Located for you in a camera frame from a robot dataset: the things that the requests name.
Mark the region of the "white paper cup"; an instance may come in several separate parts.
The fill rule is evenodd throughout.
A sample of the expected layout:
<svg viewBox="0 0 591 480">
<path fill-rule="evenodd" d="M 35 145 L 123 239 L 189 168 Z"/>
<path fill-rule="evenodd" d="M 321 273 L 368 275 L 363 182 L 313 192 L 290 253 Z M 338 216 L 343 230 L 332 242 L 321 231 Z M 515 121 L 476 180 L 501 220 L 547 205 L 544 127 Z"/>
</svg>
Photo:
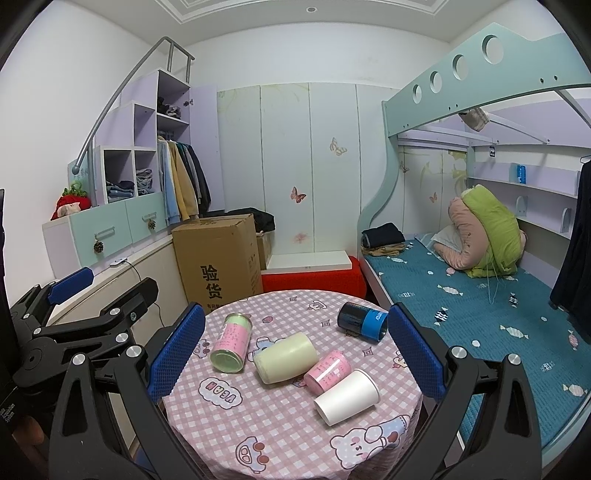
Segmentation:
<svg viewBox="0 0 591 480">
<path fill-rule="evenodd" d="M 370 375 L 361 369 L 335 384 L 314 400 L 318 415 L 328 426 L 335 426 L 377 405 L 381 392 Z"/>
</svg>

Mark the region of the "pink green tin can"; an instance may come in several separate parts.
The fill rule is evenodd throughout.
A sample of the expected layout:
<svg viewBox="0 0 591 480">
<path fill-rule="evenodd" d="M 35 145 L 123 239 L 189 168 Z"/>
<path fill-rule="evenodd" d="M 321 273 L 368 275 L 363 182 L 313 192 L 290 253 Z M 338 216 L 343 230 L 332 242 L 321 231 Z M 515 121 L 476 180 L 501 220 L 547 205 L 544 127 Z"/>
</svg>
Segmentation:
<svg viewBox="0 0 591 480">
<path fill-rule="evenodd" d="M 209 355 L 213 368 L 228 374 L 242 371 L 249 352 L 250 337 L 252 321 L 249 317 L 238 313 L 226 316 L 221 335 Z"/>
</svg>

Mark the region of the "strawberry plush toy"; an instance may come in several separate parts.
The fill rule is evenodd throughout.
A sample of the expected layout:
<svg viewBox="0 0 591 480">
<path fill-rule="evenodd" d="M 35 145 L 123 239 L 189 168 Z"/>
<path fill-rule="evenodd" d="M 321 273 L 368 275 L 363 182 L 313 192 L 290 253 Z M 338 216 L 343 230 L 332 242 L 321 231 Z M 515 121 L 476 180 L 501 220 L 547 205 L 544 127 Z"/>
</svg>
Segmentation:
<svg viewBox="0 0 591 480">
<path fill-rule="evenodd" d="M 51 220 L 63 218 L 90 209 L 92 202 L 84 190 L 81 181 L 74 181 L 65 188 L 58 199 Z"/>
</svg>

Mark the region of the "grey metal handrail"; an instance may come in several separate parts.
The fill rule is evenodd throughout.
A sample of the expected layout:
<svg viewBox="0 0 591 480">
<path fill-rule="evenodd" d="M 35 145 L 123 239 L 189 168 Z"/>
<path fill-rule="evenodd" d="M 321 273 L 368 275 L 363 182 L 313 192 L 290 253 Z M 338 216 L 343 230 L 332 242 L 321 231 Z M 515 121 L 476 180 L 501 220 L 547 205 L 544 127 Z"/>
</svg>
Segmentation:
<svg viewBox="0 0 591 480">
<path fill-rule="evenodd" d="M 121 95 L 124 88 L 131 82 L 133 77 L 136 73 L 141 69 L 141 67 L 149 60 L 154 52 L 156 52 L 160 46 L 166 43 L 168 45 L 168 55 L 167 55 L 167 62 L 166 62 L 166 71 L 168 73 L 172 72 L 172 65 L 173 65 L 173 57 L 174 52 L 178 50 L 181 54 L 185 56 L 186 65 L 185 65 L 185 82 L 190 82 L 191 77 L 191 65 L 193 64 L 195 57 L 184 47 L 182 47 L 178 42 L 170 38 L 169 36 L 163 36 L 158 39 L 147 51 L 146 53 L 137 61 L 137 63 L 133 66 L 133 68 L 127 73 L 127 75 L 123 78 L 121 83 L 115 89 L 113 94 L 110 96 L 108 101 L 106 102 L 105 106 L 101 110 L 100 114 L 98 115 L 97 119 L 95 120 L 93 126 L 91 127 L 80 151 L 78 156 L 76 157 L 73 166 L 71 167 L 71 173 L 73 175 L 77 175 L 80 171 L 82 166 L 82 162 L 85 158 L 89 156 L 90 149 L 92 147 L 93 140 L 95 138 L 96 133 L 98 132 L 99 127 L 105 120 L 107 114 L 110 112 L 111 107 L 117 100 L 117 98 Z"/>
</svg>

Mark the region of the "dark hanging garment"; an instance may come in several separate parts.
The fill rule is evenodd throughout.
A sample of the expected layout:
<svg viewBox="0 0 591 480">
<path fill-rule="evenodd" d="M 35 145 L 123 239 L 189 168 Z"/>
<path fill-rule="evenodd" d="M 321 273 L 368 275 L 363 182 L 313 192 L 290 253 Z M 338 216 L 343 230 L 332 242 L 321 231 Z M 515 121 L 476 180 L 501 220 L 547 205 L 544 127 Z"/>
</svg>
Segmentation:
<svg viewBox="0 0 591 480">
<path fill-rule="evenodd" d="M 570 244 L 550 295 L 590 334 L 591 294 L 591 166 L 586 162 L 580 174 L 578 200 Z"/>
</svg>

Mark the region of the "black blue cylindrical can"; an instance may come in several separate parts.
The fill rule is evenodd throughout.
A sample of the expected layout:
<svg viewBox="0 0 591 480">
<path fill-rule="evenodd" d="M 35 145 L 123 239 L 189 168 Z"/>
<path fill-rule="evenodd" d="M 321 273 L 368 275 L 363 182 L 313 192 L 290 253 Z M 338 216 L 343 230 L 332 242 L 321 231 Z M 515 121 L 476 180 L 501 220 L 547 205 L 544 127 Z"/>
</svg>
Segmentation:
<svg viewBox="0 0 591 480">
<path fill-rule="evenodd" d="M 388 314 L 352 302 L 342 305 L 338 326 L 346 333 L 379 343 L 387 333 Z"/>
</svg>

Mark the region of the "folded jeans in cubby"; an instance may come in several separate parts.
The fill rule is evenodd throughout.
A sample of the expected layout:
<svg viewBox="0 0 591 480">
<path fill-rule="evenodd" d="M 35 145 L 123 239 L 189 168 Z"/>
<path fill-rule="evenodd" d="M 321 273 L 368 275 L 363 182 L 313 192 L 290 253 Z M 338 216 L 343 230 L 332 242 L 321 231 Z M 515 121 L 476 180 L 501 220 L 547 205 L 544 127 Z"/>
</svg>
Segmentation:
<svg viewBox="0 0 591 480">
<path fill-rule="evenodd" d="M 107 200 L 116 202 L 120 200 L 133 198 L 135 194 L 139 196 L 153 193 L 153 172 L 149 168 L 139 169 L 136 172 L 135 182 L 121 180 L 112 183 L 106 182 Z"/>
</svg>

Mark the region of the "teal bunk bed frame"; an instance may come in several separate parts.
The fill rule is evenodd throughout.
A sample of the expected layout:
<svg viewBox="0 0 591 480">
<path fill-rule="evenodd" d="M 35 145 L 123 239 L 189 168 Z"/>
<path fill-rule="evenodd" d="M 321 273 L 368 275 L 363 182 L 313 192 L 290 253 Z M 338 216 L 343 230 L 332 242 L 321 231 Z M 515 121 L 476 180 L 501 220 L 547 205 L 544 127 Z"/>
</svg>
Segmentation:
<svg viewBox="0 0 591 480">
<path fill-rule="evenodd" d="M 467 164 L 472 147 L 544 145 L 587 153 L 590 103 L 574 98 L 573 91 L 589 84 L 589 68 L 566 34 L 531 41 L 499 24 L 487 26 L 384 102 L 387 171 L 376 196 L 363 208 L 359 227 L 368 227 L 392 197 L 402 166 L 399 141 L 411 130 L 421 132 L 424 142 L 460 147 Z M 517 272 L 535 276 L 551 295 L 563 262 L 553 267 L 527 252 Z M 377 294 L 391 301 L 367 260 L 363 265 Z M 565 312 L 590 345 L 590 334 L 555 306 L 550 295 L 551 308 Z M 565 453 L 589 416 L 590 393 L 557 439 L 541 444 L 544 465 Z"/>
</svg>

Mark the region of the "cream green plastic cup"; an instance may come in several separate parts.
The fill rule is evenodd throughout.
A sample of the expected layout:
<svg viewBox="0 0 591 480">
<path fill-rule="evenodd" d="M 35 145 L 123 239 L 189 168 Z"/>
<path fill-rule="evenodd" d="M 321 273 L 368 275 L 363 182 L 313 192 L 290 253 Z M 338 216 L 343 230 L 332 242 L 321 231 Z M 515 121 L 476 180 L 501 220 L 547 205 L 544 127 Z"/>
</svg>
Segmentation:
<svg viewBox="0 0 591 480">
<path fill-rule="evenodd" d="M 301 332 L 274 343 L 253 357 L 256 372 L 266 385 L 301 376 L 315 366 L 318 360 L 320 358 L 314 344 Z"/>
</svg>

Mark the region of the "white pillow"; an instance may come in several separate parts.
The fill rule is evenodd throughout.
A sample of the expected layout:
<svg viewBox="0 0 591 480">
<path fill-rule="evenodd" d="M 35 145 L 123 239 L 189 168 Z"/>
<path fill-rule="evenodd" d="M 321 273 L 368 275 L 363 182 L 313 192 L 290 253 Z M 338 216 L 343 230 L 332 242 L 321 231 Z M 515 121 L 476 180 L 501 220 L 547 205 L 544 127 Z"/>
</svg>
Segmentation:
<svg viewBox="0 0 591 480">
<path fill-rule="evenodd" d="M 444 245 L 458 253 L 463 250 L 463 243 L 460 232 L 454 224 L 443 228 L 432 237 L 432 241 Z"/>
</svg>

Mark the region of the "pink plastic cup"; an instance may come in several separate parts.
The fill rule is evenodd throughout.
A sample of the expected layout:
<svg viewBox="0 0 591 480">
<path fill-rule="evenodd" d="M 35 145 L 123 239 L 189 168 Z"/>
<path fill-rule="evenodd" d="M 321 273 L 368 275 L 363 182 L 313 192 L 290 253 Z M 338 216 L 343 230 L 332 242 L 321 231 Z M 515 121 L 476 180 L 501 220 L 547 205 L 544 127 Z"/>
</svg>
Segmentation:
<svg viewBox="0 0 591 480">
<path fill-rule="evenodd" d="M 337 385 L 353 371 L 344 353 L 334 350 L 304 374 L 304 384 L 315 396 L 319 396 Z"/>
</svg>

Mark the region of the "white low cabinet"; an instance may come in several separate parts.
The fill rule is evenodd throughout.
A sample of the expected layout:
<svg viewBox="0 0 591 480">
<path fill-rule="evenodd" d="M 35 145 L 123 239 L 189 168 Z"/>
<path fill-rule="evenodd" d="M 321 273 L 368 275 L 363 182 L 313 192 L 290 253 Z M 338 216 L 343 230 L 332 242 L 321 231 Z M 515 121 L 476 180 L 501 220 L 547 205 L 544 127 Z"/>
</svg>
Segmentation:
<svg viewBox="0 0 591 480">
<path fill-rule="evenodd" d="M 142 243 L 115 256 L 123 262 L 115 267 L 102 264 L 93 284 L 58 306 L 50 317 L 52 324 L 64 324 L 94 317 L 99 311 L 140 280 L 150 277 L 157 282 L 158 298 L 132 327 L 137 343 L 144 345 L 163 325 L 172 324 L 187 306 L 179 276 L 172 237 L 164 235 L 152 243 Z M 27 250 L 23 243 L 10 243 L 5 250 L 6 286 L 14 302 L 29 287 L 54 278 L 46 255 Z"/>
</svg>

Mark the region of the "blue bottle on shelf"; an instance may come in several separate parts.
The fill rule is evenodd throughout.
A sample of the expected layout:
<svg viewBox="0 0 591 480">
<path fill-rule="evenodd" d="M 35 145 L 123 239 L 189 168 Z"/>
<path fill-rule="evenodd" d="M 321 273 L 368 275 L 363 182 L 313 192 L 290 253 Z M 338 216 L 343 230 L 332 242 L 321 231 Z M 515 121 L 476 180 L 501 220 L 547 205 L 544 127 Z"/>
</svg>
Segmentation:
<svg viewBox="0 0 591 480">
<path fill-rule="evenodd" d="M 509 181 L 525 185 L 527 183 L 527 167 L 523 164 L 511 163 L 509 166 Z"/>
</svg>

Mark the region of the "brown cardboard box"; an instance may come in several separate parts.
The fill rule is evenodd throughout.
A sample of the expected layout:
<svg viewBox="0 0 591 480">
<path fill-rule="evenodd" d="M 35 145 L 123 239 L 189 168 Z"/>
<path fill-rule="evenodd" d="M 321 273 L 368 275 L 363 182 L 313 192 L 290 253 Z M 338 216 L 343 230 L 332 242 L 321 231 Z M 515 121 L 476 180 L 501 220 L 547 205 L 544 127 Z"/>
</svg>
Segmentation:
<svg viewBox="0 0 591 480">
<path fill-rule="evenodd" d="M 206 313 L 263 292 L 252 215 L 184 223 L 172 242 L 186 299 Z"/>
</svg>

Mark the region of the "white board on box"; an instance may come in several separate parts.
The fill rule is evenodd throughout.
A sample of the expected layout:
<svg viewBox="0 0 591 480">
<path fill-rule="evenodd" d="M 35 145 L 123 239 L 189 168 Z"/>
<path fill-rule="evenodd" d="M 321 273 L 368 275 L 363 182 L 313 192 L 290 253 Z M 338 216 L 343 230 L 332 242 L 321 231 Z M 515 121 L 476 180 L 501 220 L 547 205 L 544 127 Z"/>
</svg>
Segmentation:
<svg viewBox="0 0 591 480">
<path fill-rule="evenodd" d="M 264 272 L 266 274 L 295 274 L 351 270 L 353 264 L 344 250 L 273 254 Z"/>
</svg>

